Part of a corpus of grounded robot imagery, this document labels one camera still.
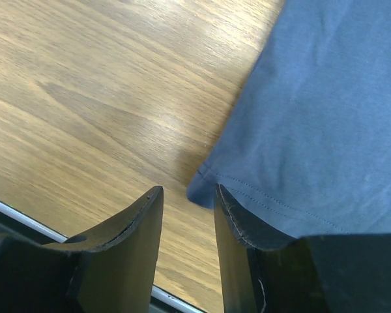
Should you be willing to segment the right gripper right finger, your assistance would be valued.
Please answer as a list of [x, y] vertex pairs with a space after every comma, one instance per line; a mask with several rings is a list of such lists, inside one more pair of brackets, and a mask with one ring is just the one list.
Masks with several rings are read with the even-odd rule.
[[391, 312], [391, 234], [294, 239], [216, 187], [226, 312]]

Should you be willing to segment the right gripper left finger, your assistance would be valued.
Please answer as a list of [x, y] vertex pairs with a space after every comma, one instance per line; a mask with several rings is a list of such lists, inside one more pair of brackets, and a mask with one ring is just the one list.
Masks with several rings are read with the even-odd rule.
[[164, 191], [71, 238], [0, 202], [0, 312], [148, 312]]

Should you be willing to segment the blue tank top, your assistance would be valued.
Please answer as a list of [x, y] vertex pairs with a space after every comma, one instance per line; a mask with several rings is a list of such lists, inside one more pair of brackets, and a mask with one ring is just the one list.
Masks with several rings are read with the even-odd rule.
[[291, 237], [391, 233], [391, 1], [286, 1], [186, 195]]

